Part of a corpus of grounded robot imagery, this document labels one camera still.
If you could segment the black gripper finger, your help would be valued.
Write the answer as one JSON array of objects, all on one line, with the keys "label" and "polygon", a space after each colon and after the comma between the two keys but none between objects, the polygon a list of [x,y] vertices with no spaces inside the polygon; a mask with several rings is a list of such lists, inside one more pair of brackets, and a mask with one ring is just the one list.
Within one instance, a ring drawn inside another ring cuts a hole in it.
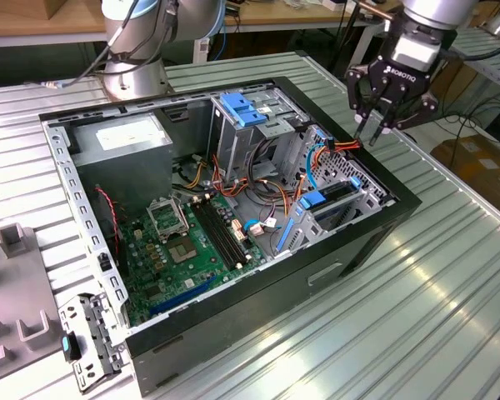
[{"label": "black gripper finger", "polygon": [[368,76],[367,66],[353,66],[345,73],[347,97],[349,107],[355,112],[354,120],[357,123],[357,130],[354,138],[359,138],[365,128],[372,110],[378,102],[378,89],[371,91],[368,97],[364,97],[361,91],[361,81]]},{"label": "black gripper finger", "polygon": [[403,130],[426,123],[438,112],[438,100],[431,94],[422,95],[416,109],[410,107],[407,109],[410,113],[406,117],[398,116],[398,109],[402,105],[404,102],[399,101],[384,109],[382,119],[369,141],[370,146],[373,146],[382,135],[389,134],[393,129]]}]

